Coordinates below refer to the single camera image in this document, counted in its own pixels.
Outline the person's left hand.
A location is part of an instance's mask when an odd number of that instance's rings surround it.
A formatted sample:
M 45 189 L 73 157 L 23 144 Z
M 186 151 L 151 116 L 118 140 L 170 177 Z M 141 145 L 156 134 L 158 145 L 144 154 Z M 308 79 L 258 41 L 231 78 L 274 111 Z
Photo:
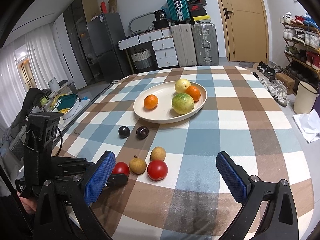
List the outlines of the person's left hand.
M 22 202 L 22 205 L 28 214 L 32 215 L 36 212 L 36 209 L 37 209 L 36 200 L 20 197 L 20 201 Z

